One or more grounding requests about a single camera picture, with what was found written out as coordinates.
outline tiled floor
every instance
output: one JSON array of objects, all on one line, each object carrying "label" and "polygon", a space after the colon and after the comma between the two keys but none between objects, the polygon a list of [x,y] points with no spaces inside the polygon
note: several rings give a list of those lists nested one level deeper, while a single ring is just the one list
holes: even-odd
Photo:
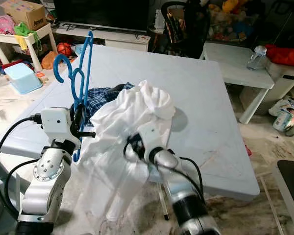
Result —
[{"label": "tiled floor", "polygon": [[[18,95],[8,86],[8,81],[0,79],[0,133],[10,124],[33,100],[35,100],[53,80],[49,75],[49,82],[41,89],[28,95]],[[243,112],[238,99],[237,89],[229,86],[231,101],[236,117]],[[273,129],[273,117],[255,115],[248,125],[239,127],[246,145],[252,150],[251,164],[257,176],[260,194],[251,202],[243,202],[221,196],[207,196],[209,213],[214,217],[223,235],[294,235],[294,224],[286,209],[277,184],[270,174],[274,162],[278,159],[294,160],[294,137],[286,137]],[[265,187],[276,211],[277,219],[281,225],[279,231],[275,221]],[[75,194],[80,185],[68,186]],[[158,199],[157,187],[148,183],[134,198],[126,215],[117,223],[104,221],[100,225],[102,235],[151,235],[176,234],[177,223],[169,209],[170,221],[165,221]],[[60,214],[55,231],[62,231],[68,220],[75,220],[70,213]]]}]

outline television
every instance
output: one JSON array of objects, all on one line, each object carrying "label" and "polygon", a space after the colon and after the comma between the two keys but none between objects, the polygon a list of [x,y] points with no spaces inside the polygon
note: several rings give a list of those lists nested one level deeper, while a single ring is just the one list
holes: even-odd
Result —
[{"label": "television", "polygon": [[147,32],[149,0],[54,0],[54,6],[61,22]]}]

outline blue clothes hanger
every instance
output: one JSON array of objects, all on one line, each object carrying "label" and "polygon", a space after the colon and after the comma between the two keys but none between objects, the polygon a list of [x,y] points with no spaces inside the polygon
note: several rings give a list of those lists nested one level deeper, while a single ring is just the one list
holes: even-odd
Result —
[{"label": "blue clothes hanger", "polygon": [[[74,111],[77,109],[79,104],[84,104],[85,106],[87,106],[89,74],[90,74],[90,67],[91,67],[91,60],[92,60],[93,42],[94,42],[93,33],[92,33],[92,31],[89,31],[88,32],[88,37],[86,37],[86,40],[85,40],[85,43],[84,43],[82,53],[81,53],[81,55],[79,57],[80,59],[79,59],[79,67],[78,68],[75,68],[73,70],[70,61],[63,54],[58,54],[55,57],[54,62],[53,62],[53,73],[54,73],[55,78],[60,83],[63,83],[64,80],[59,74],[59,70],[58,70],[59,62],[61,60],[63,60],[64,63],[68,67],[68,73],[69,73],[68,77],[71,80],[71,91],[72,91],[72,95],[73,95],[73,99],[74,99]],[[82,71],[82,65],[83,65],[84,55],[85,55],[85,51],[86,51],[87,46],[89,46],[90,48],[89,48],[89,58],[88,58],[86,85],[84,86],[85,74]],[[76,77],[77,73],[79,73],[81,75],[79,96],[76,95],[76,91],[75,91],[75,77]],[[81,124],[80,131],[84,130],[84,124],[85,124],[85,114],[84,114],[83,122]],[[74,153],[74,155],[73,155],[73,161],[75,163],[78,161],[79,155],[80,155],[80,149],[78,149],[77,153]]]}]

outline blue plaid fabric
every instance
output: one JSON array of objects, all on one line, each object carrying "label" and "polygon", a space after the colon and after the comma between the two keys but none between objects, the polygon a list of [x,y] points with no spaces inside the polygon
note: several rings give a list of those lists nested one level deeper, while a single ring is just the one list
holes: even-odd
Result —
[{"label": "blue plaid fabric", "polygon": [[[127,82],[124,87],[124,89],[131,89],[134,87],[134,85]],[[119,91],[112,91],[109,92],[111,88],[110,87],[103,87],[103,88],[92,88],[88,90],[88,105],[86,107],[86,113],[85,113],[85,126],[93,126],[90,122],[90,118],[95,114],[95,112],[98,111],[104,104],[115,100],[118,95]]]}]

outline orange ball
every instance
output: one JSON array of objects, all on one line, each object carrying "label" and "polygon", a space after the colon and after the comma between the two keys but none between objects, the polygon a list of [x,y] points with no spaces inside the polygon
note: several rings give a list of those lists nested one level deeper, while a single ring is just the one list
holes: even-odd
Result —
[{"label": "orange ball", "polygon": [[59,53],[64,54],[65,56],[70,56],[72,54],[72,49],[68,43],[59,43],[57,46]]}]

